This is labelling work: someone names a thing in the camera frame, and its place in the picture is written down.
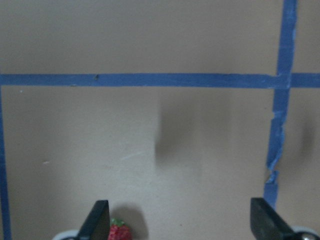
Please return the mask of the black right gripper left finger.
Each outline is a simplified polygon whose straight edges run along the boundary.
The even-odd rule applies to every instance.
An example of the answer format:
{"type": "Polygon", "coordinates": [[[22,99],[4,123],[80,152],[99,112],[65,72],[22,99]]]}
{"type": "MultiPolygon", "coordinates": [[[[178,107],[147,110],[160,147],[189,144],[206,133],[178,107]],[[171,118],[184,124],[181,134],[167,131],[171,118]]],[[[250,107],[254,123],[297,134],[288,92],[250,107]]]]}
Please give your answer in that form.
{"type": "Polygon", "coordinates": [[[110,232],[108,200],[98,200],[81,226],[76,240],[107,240],[110,232]]]}

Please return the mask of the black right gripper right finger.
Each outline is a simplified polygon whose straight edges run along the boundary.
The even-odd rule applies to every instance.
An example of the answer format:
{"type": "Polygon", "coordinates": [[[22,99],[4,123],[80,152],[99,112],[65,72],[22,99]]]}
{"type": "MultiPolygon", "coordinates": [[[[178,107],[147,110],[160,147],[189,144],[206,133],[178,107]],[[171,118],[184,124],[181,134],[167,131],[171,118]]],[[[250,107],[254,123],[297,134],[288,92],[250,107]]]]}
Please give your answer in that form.
{"type": "Polygon", "coordinates": [[[256,240],[293,240],[296,233],[264,198],[250,200],[250,229],[256,240]]]}

